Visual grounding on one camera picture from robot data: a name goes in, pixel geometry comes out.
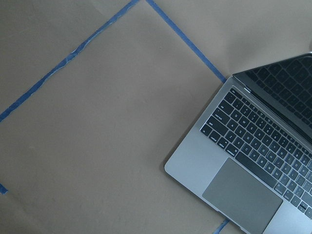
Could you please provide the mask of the grey laptop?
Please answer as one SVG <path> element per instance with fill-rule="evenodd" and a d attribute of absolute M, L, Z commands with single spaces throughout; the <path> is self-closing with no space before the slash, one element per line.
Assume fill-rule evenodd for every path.
<path fill-rule="evenodd" d="M 164 169 L 247 234 L 311 233 L 311 53 L 229 77 Z"/>

